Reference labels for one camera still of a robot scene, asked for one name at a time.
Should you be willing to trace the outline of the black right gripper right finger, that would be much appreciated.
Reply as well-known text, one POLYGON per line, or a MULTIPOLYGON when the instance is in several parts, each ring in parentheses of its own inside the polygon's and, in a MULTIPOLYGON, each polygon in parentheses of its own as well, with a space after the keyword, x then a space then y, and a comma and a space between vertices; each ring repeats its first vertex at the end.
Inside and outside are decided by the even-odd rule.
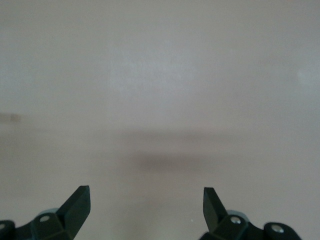
POLYGON ((302 240, 284 223, 267 222, 258 228, 244 213, 227 210, 213 187, 203 189, 203 215, 208 231, 199 240, 302 240))

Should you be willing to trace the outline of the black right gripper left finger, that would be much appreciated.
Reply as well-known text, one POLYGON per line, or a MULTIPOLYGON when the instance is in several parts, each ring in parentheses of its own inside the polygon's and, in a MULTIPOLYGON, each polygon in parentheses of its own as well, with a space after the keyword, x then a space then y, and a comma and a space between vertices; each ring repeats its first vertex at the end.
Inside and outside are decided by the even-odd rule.
POLYGON ((81 185, 59 208, 45 210, 25 225, 0 220, 0 240, 74 240, 90 211, 90 187, 81 185))

